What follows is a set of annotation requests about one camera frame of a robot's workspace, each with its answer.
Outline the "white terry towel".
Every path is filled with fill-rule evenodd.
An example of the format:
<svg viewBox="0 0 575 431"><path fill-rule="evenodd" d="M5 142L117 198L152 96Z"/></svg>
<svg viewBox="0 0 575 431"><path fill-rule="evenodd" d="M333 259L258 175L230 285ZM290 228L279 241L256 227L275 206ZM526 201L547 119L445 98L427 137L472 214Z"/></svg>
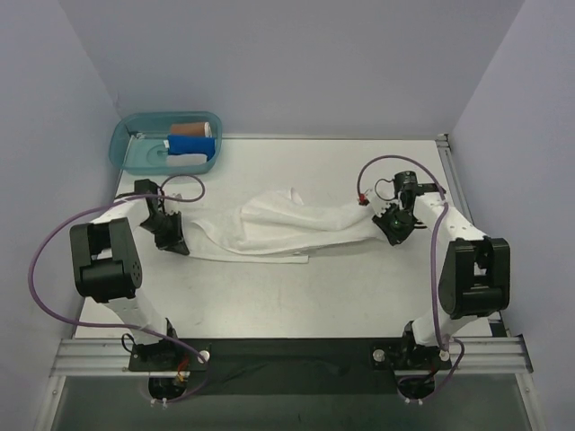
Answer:
<svg viewBox="0 0 575 431"><path fill-rule="evenodd" d="M231 209L187 211L185 241L195 259L233 263L306 264L315 249L385 237L373 211L354 202L304 203L295 189L261 193Z"/></svg>

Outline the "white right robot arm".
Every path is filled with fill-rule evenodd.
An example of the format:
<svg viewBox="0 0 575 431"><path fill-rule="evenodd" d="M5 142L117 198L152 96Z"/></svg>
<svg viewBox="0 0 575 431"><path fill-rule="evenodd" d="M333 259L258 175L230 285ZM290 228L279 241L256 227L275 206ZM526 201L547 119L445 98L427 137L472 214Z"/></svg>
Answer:
<svg viewBox="0 0 575 431"><path fill-rule="evenodd" d="M398 246L418 229L431 233L431 308L406 325L398 346L402 363L416 368L433 353L447 360L453 335L509 306L510 245L475 227L437 183L421 183L413 171L388 182L392 192L372 188L365 194L387 241Z"/></svg>

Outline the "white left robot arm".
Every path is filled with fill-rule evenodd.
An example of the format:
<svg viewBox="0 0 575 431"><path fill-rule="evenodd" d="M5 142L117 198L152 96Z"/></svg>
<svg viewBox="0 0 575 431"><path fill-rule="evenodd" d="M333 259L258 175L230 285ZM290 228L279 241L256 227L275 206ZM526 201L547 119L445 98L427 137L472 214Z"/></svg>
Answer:
<svg viewBox="0 0 575 431"><path fill-rule="evenodd" d="M120 202L92 222L70 228L75 287L82 297L106 306L122 323L135 327L130 331L135 358L169 370L180 363L183 349L175 341L147 333L177 337L170 321L137 291L143 284L143 269L133 232L141 228L150 233L159 251L182 256L190 251L181 212L165 209L161 187L148 179L137 180L128 196L139 195L143 198Z"/></svg>

